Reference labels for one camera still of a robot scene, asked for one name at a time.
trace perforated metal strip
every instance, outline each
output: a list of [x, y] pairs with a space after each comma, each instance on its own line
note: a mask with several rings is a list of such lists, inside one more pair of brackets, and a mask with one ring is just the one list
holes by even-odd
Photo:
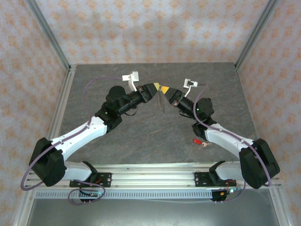
[[[35, 199], [67, 199], [70, 190], [38, 190]], [[102, 193], [93, 192], [99, 197]], [[71, 194], [73, 199], [91, 199], [80, 192]], [[107, 190], [103, 199], [209, 199], [211, 190]]]

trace yellow object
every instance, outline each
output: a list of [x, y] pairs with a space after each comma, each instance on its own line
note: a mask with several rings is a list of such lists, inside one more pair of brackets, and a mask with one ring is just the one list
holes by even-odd
[[159, 83], [157, 83], [157, 82], [155, 82], [155, 83], [154, 83], [154, 85], [155, 85], [156, 89], [157, 89], [157, 90], [159, 90], [159, 88], [160, 88], [160, 84], [159, 84]]
[[167, 87], [167, 86], [161, 86], [161, 91], [162, 91], [163, 94], [166, 94], [168, 89], [169, 89], [169, 87]]

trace orange floral pattern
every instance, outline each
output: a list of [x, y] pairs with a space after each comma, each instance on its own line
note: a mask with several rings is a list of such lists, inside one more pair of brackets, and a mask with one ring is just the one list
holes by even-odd
[[235, 62], [268, 0], [38, 0], [70, 64]]
[[258, 135], [280, 165], [295, 225], [301, 222], [301, 2], [280, 1], [240, 71]]
[[0, 14], [0, 225], [10, 226], [21, 178], [35, 142], [47, 133], [65, 70], [24, 0], [2, 1]]

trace gray granite surface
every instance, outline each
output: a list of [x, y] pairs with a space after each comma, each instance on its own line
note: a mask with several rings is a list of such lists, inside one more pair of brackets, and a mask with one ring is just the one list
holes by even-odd
[[[61, 135], [88, 120], [82, 104], [84, 86], [100, 76], [120, 77], [139, 72], [136, 86], [151, 82], [185, 91], [185, 78], [207, 83], [203, 97], [211, 98], [212, 118], [224, 128], [239, 135], [257, 138], [246, 99], [233, 63], [176, 63], [176, 64], [114, 64], [78, 65], [63, 117]], [[105, 101], [114, 85], [130, 89], [127, 82], [97, 81], [89, 88], [86, 102], [94, 114]], [[201, 88], [194, 88], [188, 97], [194, 101]], [[134, 164], [174, 162], [236, 161], [237, 158], [218, 145], [201, 147], [192, 142], [196, 138], [191, 125], [194, 121], [181, 117], [163, 97], [165, 113], [159, 108], [157, 97], [139, 105], [135, 116], [122, 116], [123, 122], [112, 132], [99, 137], [74, 153], [68, 160], [91, 164]]]

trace black mounting plate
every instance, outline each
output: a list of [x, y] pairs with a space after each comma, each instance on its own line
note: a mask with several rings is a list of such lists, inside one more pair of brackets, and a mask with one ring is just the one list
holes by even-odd
[[[214, 184], [211, 178], [209, 177], [209, 172], [195, 172], [194, 182], [196, 184], [196, 187], [228, 186], [226, 180], [220, 180], [218, 185]], [[236, 182], [229, 181], [229, 187], [236, 187]]]
[[[99, 183], [97, 183], [98, 185], [101, 185], [103, 187], [111, 187], [111, 182], [112, 182], [112, 173], [97, 173], [97, 177], [96, 177], [96, 181], [99, 181]], [[90, 185], [85, 185], [82, 183], [79, 183], [75, 180], [70, 181], [69, 187], [94, 187], [94, 186], [90, 186]]]

